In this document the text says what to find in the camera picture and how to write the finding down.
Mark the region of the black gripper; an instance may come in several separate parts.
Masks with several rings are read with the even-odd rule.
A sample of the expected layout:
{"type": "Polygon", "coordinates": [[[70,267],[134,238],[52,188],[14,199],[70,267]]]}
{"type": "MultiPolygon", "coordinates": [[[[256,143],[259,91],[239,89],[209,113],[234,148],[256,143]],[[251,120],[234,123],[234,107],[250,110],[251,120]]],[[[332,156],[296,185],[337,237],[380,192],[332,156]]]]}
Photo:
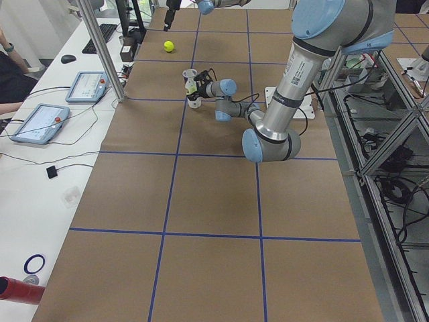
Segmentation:
{"type": "Polygon", "coordinates": [[[210,72],[209,70],[203,70],[194,77],[194,81],[197,84],[198,93],[192,93],[187,95],[189,101],[200,101],[202,98],[210,98],[211,94],[208,92],[211,85],[210,72]]]}
{"type": "Polygon", "coordinates": [[[168,6],[168,10],[166,12],[164,18],[164,31],[168,32],[172,27],[172,23],[175,18],[176,11],[179,10],[181,6],[182,0],[167,0],[166,5],[168,6]]]}

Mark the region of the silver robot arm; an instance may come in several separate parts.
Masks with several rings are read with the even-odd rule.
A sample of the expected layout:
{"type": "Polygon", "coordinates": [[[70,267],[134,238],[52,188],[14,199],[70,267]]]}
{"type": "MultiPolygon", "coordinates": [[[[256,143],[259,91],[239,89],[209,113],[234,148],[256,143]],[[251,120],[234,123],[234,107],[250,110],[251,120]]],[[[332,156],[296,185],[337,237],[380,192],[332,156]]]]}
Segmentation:
{"type": "MultiPolygon", "coordinates": [[[[166,12],[165,19],[164,19],[165,32],[168,32],[172,27],[175,14],[177,11],[180,10],[181,3],[182,3],[181,0],[166,1],[168,10],[166,12]]],[[[196,0],[195,3],[197,4],[197,8],[201,12],[201,14],[208,15],[215,8],[219,8],[219,7],[224,8],[224,7],[233,7],[233,6],[243,7],[246,4],[250,3],[250,1],[247,1],[247,0],[196,0]]]]}
{"type": "Polygon", "coordinates": [[[234,102],[235,81],[212,81],[198,74],[186,85],[187,97],[216,99],[216,119],[243,117],[251,128],[243,133],[246,159],[260,163],[293,158],[300,136],[289,129],[322,63],[335,55],[381,50],[393,40],[395,1],[299,1],[292,14],[292,47],[286,69],[265,111],[234,102]]]}

